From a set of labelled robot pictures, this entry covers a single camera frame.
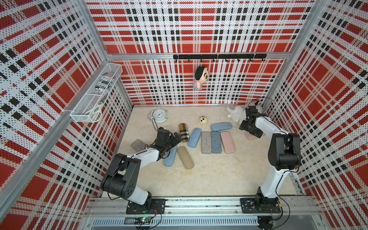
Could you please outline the grey marble teal-lined case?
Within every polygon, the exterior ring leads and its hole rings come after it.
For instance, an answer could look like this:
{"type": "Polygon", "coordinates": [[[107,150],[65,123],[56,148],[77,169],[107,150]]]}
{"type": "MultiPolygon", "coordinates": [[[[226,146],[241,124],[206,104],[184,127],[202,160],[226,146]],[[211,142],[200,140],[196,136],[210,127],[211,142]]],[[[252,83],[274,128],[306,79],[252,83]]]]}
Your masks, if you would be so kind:
{"type": "Polygon", "coordinates": [[[148,147],[147,144],[142,142],[141,140],[135,140],[130,146],[135,151],[135,153],[144,151],[148,147]]]}

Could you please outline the small pink glasses case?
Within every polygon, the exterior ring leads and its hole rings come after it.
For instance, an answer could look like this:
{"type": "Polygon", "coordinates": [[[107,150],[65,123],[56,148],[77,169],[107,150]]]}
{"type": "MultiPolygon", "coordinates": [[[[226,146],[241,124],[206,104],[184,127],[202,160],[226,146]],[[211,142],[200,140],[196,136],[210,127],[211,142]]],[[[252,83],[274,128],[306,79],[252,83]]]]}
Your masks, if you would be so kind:
{"type": "Polygon", "coordinates": [[[252,141],[252,140],[256,140],[256,139],[258,139],[258,137],[257,136],[254,136],[254,135],[252,135],[250,132],[248,132],[248,131],[245,131],[245,136],[246,136],[246,138],[249,140],[249,141],[252,141]]]}

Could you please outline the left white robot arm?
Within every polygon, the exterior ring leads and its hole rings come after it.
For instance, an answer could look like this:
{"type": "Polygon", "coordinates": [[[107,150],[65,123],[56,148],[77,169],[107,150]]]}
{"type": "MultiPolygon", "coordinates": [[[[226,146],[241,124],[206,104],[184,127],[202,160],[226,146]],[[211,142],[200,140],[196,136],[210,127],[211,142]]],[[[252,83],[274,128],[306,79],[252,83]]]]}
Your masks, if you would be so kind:
{"type": "Polygon", "coordinates": [[[133,155],[121,153],[115,155],[101,181],[100,188],[109,195],[113,194],[149,209],[152,195],[138,186],[140,169],[163,159],[180,142],[180,134],[160,127],[153,144],[144,150],[133,155]]]}

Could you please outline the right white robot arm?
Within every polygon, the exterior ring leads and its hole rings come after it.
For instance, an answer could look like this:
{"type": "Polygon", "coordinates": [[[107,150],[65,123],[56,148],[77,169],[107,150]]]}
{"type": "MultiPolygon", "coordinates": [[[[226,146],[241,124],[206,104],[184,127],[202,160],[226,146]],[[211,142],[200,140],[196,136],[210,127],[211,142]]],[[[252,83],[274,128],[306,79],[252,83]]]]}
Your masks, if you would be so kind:
{"type": "Polygon", "coordinates": [[[270,138],[267,154],[270,171],[256,196],[267,201],[277,200],[286,176],[301,166],[300,136],[281,128],[266,114],[259,113],[255,105],[245,109],[245,119],[239,129],[257,138],[263,134],[270,138]]]}

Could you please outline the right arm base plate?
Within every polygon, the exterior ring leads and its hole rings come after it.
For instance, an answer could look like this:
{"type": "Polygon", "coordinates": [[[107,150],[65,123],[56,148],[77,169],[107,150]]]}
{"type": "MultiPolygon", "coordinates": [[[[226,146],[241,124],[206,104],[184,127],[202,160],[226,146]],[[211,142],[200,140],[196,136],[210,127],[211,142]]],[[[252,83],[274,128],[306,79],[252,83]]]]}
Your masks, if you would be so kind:
{"type": "Polygon", "coordinates": [[[240,204],[243,214],[280,214],[282,212],[279,206],[278,198],[241,198],[240,204]]]}

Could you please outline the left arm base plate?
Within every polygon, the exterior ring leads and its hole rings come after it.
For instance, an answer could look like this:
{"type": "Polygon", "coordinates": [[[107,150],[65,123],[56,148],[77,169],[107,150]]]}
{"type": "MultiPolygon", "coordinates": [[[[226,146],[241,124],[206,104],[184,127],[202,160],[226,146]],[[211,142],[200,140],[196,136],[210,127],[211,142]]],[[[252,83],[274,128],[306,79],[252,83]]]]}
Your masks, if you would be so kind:
{"type": "Polygon", "coordinates": [[[149,198],[144,204],[140,205],[132,201],[128,202],[126,209],[127,215],[143,215],[143,214],[163,214],[165,212],[166,199],[164,198],[149,198]]]}

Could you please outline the beige case with dark glasses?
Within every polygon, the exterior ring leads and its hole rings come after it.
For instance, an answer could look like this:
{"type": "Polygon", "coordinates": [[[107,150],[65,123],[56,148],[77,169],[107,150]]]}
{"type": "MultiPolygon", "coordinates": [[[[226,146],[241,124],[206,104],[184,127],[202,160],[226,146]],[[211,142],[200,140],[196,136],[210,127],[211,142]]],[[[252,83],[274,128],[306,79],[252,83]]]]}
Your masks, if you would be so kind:
{"type": "Polygon", "coordinates": [[[190,139],[190,136],[189,136],[187,124],[185,123],[179,124],[179,131],[180,131],[180,137],[181,137],[182,142],[188,142],[190,139]]]}

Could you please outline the teal-lined glasses case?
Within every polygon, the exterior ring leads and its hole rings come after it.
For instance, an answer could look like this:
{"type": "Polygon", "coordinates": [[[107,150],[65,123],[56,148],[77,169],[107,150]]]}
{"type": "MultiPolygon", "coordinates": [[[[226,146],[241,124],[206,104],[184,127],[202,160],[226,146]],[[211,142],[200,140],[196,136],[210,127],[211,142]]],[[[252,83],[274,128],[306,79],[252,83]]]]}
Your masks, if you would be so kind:
{"type": "Polygon", "coordinates": [[[201,152],[202,154],[212,153],[212,143],[211,143],[211,132],[204,131],[201,134],[201,152]]]}

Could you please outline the blue case with pink glasses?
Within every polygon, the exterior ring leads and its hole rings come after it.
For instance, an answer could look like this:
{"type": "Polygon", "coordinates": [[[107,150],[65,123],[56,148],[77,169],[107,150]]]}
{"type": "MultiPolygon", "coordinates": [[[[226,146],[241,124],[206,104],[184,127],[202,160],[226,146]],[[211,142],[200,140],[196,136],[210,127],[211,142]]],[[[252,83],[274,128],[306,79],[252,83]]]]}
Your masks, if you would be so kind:
{"type": "Polygon", "coordinates": [[[231,122],[219,122],[214,123],[211,125],[211,130],[214,132],[222,132],[232,129],[232,123],[231,122]]]}

